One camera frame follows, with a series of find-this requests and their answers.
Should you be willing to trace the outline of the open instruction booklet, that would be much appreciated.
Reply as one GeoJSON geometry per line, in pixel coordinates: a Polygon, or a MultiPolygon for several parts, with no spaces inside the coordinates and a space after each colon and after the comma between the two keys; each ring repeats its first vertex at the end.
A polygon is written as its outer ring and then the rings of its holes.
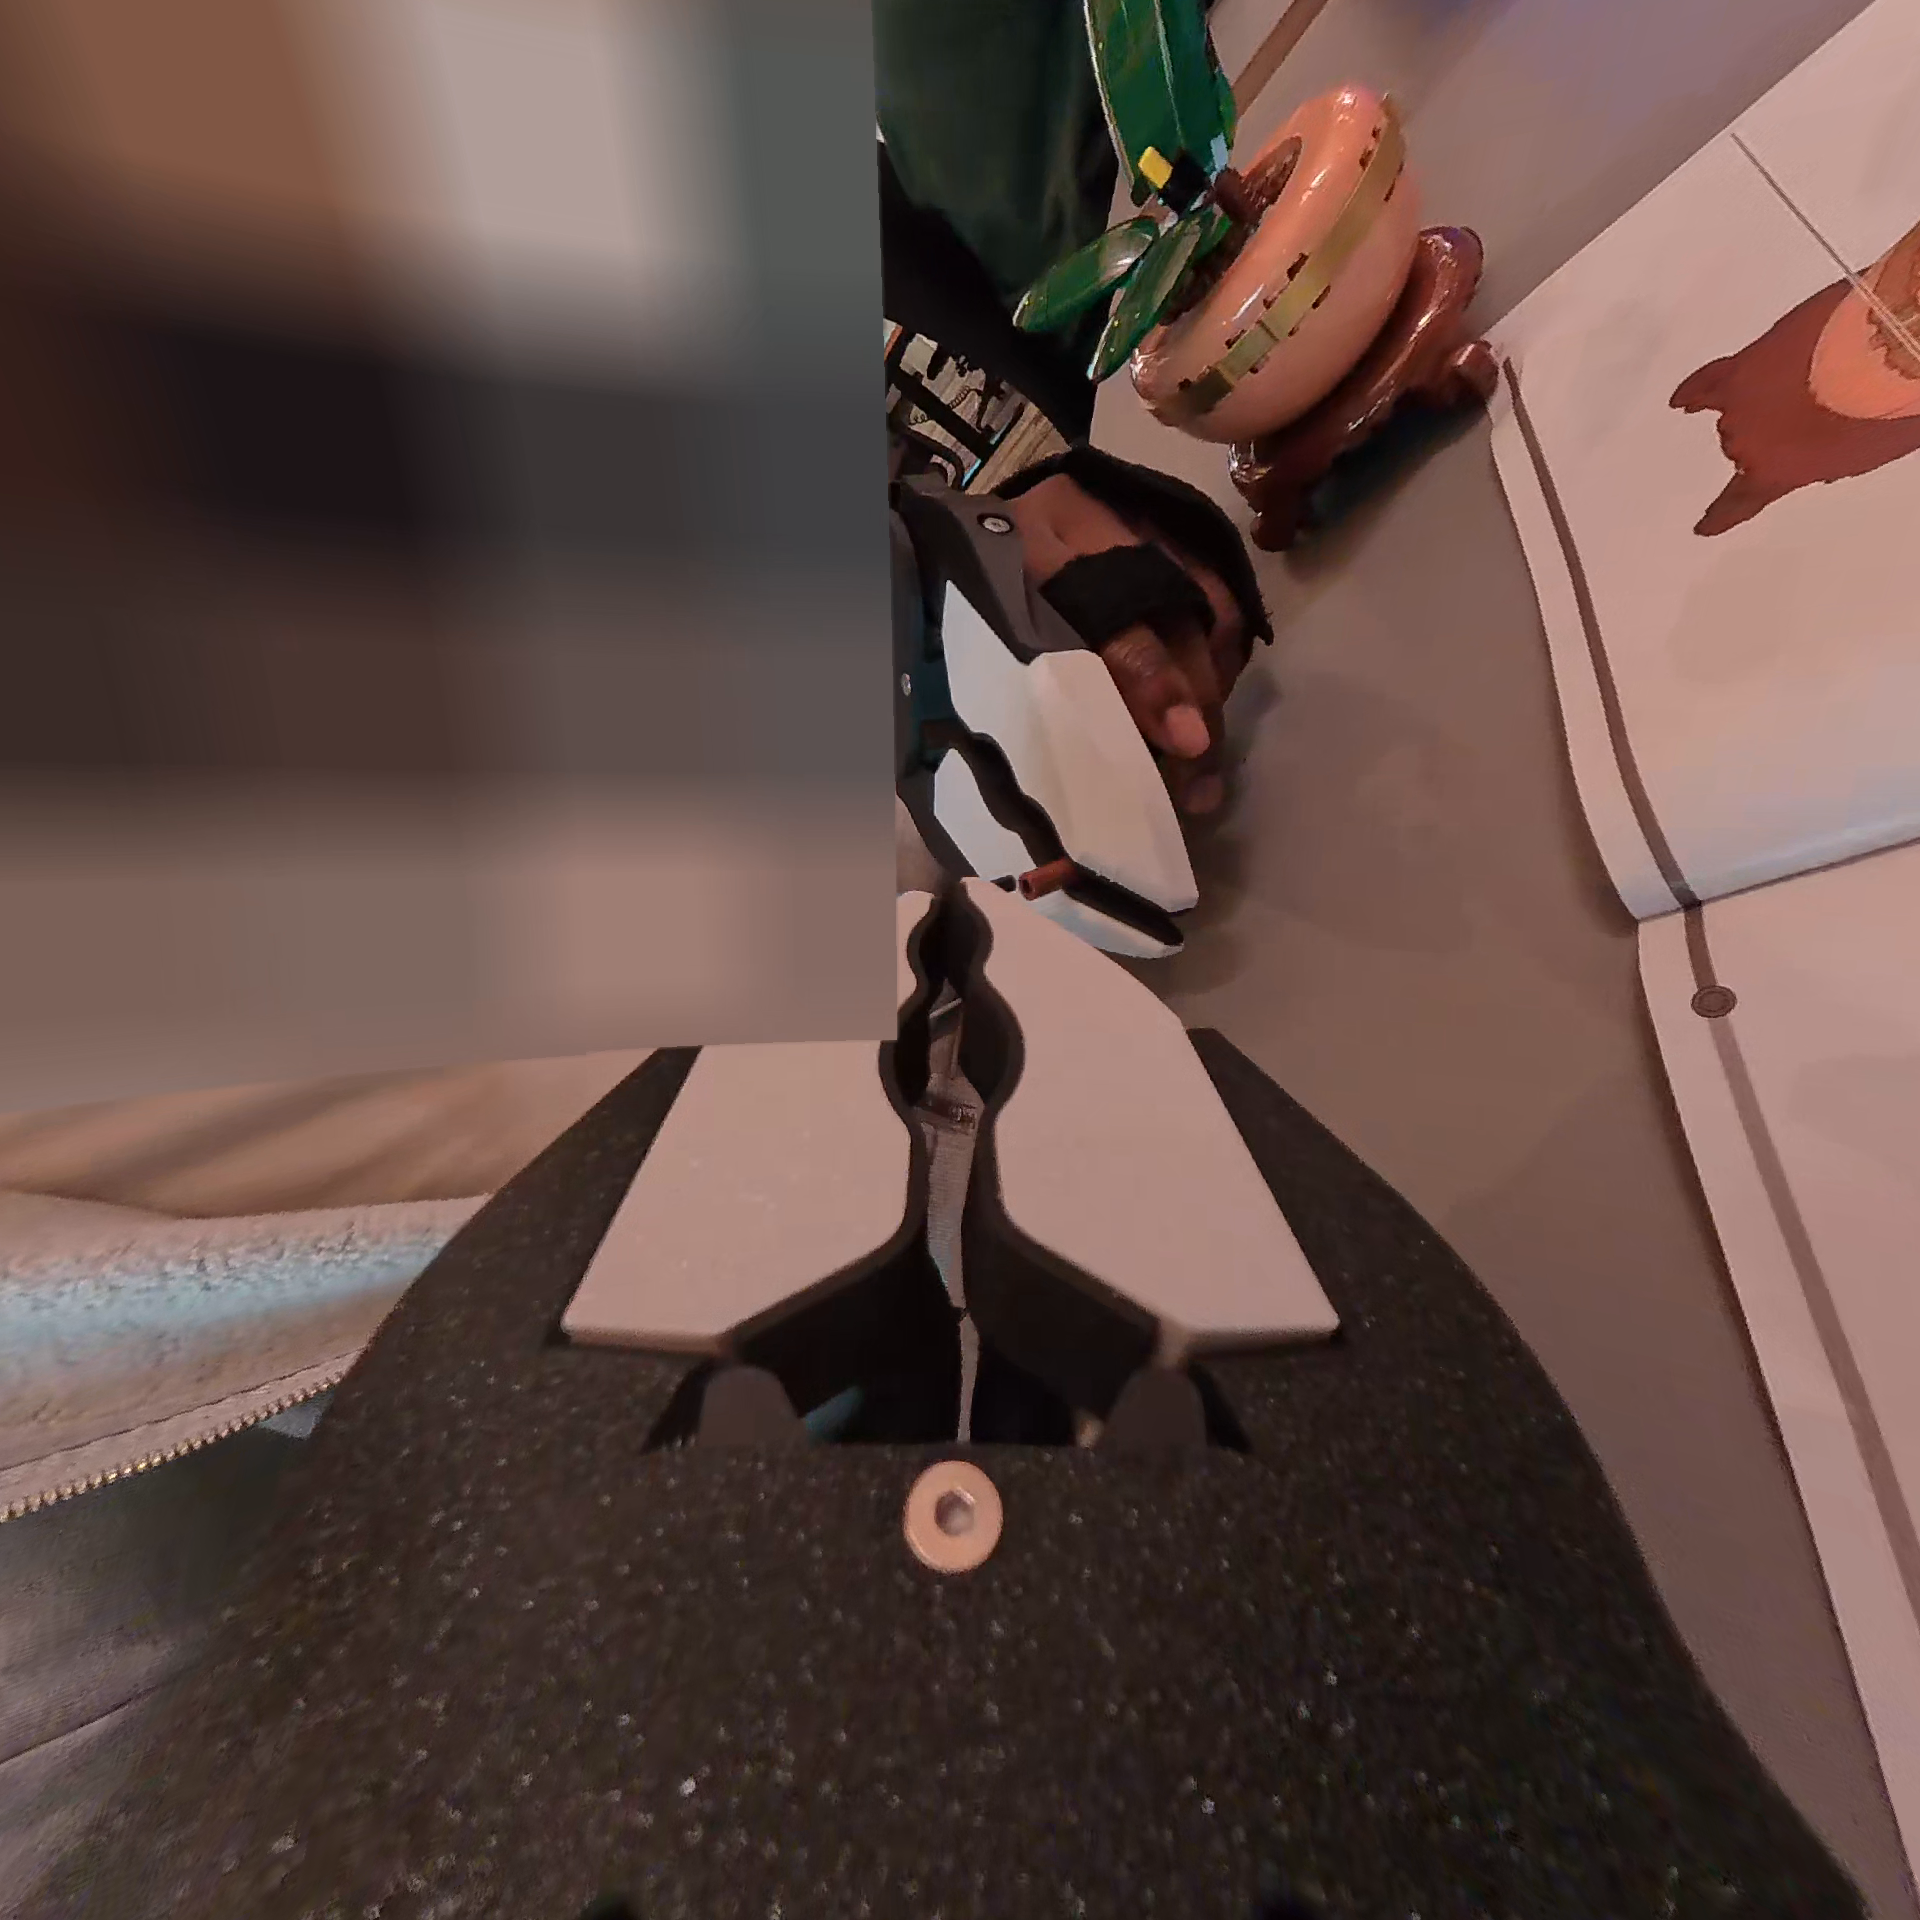
{"type": "Polygon", "coordinates": [[[1580,804],[1919,1823],[1919,7],[1845,29],[1497,333],[1580,804]]]}

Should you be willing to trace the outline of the grey desk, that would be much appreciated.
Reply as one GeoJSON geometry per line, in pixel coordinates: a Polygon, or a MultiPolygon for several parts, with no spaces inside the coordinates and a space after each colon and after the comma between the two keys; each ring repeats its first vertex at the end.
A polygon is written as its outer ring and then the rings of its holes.
{"type": "MultiPolygon", "coordinates": [[[[1864,4],[1334,2],[1243,108],[1390,91],[1494,325],[1864,4]]],[[[1898,1825],[1568,766],[1482,415],[1258,554],[1186,950],[1136,973],[1372,1167],[1497,1299],[1743,1739],[1917,1916],[1898,1825]]]]}

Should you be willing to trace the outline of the person's left hand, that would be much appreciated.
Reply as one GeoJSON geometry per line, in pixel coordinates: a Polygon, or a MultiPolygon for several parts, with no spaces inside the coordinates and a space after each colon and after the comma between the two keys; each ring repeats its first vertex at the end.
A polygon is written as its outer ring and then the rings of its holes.
{"type": "Polygon", "coordinates": [[[1176,813],[1206,818],[1228,799],[1227,702],[1255,643],[1231,585],[1201,554],[1153,520],[1116,513],[1073,477],[1054,474],[1011,503],[1024,570],[1049,585],[1064,566],[1116,548],[1154,546],[1209,601],[1211,612],[1136,623],[1098,657],[1139,733],[1154,750],[1176,813]]]}

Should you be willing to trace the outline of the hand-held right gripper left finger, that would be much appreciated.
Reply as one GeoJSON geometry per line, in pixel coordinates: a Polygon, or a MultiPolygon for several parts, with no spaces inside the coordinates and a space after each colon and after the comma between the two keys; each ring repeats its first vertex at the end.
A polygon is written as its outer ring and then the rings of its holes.
{"type": "Polygon", "coordinates": [[[713,1044],[642,1150],[562,1332],[581,1347],[956,1347],[919,1120],[942,901],[896,901],[896,1037],[713,1044]]]}

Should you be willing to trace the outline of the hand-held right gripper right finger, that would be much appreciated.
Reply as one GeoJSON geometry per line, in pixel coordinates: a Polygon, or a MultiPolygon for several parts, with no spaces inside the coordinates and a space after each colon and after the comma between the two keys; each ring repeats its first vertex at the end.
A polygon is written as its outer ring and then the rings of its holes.
{"type": "Polygon", "coordinates": [[[977,1006],[1013,1059],[992,1116],[998,1205],[1040,1254],[1172,1343],[1321,1343],[1338,1315],[1181,1018],[1033,905],[968,879],[977,1006]]]}

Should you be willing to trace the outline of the toy brick flower pot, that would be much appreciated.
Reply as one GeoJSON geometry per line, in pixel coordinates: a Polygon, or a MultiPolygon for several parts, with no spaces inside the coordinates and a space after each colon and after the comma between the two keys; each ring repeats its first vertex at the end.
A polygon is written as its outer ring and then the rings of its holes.
{"type": "Polygon", "coordinates": [[[1015,325],[1103,311],[1088,380],[1126,373],[1164,427],[1228,448],[1255,545],[1281,554],[1394,421],[1497,396],[1498,356],[1471,325],[1482,242],[1425,226],[1389,95],[1322,93],[1237,156],[1261,81],[1231,82],[1203,4],[1087,2],[1083,18],[1134,216],[1051,265],[1015,325]]]}

